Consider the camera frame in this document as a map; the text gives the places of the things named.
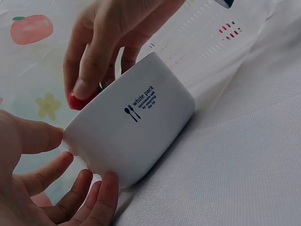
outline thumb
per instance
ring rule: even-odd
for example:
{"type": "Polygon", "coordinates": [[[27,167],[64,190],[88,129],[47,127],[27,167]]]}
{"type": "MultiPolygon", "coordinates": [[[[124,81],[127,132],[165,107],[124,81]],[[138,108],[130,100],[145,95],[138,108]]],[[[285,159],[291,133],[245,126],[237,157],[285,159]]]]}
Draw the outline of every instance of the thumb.
{"type": "Polygon", "coordinates": [[[82,70],[74,86],[77,99],[88,99],[104,79],[117,43],[134,29],[163,0],[110,0],[101,4],[94,21],[91,44],[83,59],[82,70]]]}
{"type": "Polygon", "coordinates": [[[41,121],[30,121],[13,116],[5,111],[0,112],[0,126],[11,136],[10,140],[19,140],[23,154],[37,154],[57,148],[63,137],[63,129],[53,127],[41,121]]]}

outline finger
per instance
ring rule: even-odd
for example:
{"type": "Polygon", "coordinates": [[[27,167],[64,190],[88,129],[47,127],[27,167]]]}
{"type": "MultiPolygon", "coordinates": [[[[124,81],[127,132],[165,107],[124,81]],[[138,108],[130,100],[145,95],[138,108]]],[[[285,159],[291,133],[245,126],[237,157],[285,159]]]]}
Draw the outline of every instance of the finger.
{"type": "Polygon", "coordinates": [[[121,73],[125,73],[135,65],[140,48],[125,47],[121,58],[121,73]]]}
{"type": "Polygon", "coordinates": [[[73,155],[70,152],[64,152],[37,171],[17,176],[22,180],[31,197],[45,191],[68,169],[72,161],[73,155]]]}
{"type": "Polygon", "coordinates": [[[72,30],[63,63],[64,84],[67,99],[69,99],[75,82],[78,79],[79,65],[86,46],[92,41],[95,19],[94,10],[96,7],[97,5],[95,3],[84,10],[72,30]]]}
{"type": "Polygon", "coordinates": [[[95,22],[91,45],[84,57],[82,71],[74,86],[77,99],[89,98],[104,78],[113,51],[120,38],[135,28],[154,11],[162,0],[105,1],[99,9],[95,22]]]}
{"type": "Polygon", "coordinates": [[[50,126],[41,121],[20,119],[5,114],[16,126],[22,144],[23,154],[37,154],[57,148],[63,137],[63,129],[50,126]]]}
{"type": "Polygon", "coordinates": [[[53,207],[43,207],[49,219],[55,224],[70,220],[84,202],[89,191],[93,174],[82,170],[76,178],[71,190],[53,207]]]}
{"type": "Polygon", "coordinates": [[[78,226],[88,218],[92,208],[96,203],[101,184],[102,184],[101,181],[97,181],[96,183],[93,184],[91,191],[85,201],[85,204],[71,218],[70,221],[62,224],[62,226],[78,226]]]}
{"type": "Polygon", "coordinates": [[[116,47],[111,57],[109,68],[106,72],[105,77],[103,78],[101,84],[103,88],[107,88],[112,82],[115,81],[115,65],[118,57],[120,48],[116,47]]]}
{"type": "Polygon", "coordinates": [[[103,177],[97,201],[83,226],[110,225],[118,202],[118,177],[108,173],[103,177]]]}

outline flower print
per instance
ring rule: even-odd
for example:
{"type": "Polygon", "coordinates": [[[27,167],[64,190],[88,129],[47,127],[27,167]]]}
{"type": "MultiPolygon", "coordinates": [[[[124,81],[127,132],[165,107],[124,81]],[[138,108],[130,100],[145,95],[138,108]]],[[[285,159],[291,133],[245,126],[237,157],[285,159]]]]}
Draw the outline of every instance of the flower print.
{"type": "Polygon", "coordinates": [[[56,120],[55,110],[60,109],[61,102],[55,99],[52,93],[47,93],[45,98],[37,98],[36,103],[40,107],[39,117],[45,118],[46,115],[52,120],[56,120]]]}

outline white fabric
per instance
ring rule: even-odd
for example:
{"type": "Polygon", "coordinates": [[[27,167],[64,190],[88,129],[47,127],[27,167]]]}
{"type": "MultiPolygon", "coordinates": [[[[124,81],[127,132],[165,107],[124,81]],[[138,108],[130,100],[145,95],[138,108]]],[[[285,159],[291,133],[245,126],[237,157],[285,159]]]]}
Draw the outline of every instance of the white fabric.
{"type": "Polygon", "coordinates": [[[300,22],[300,1],[276,5],[218,102],[197,112],[116,225],[301,224],[300,22]]]}

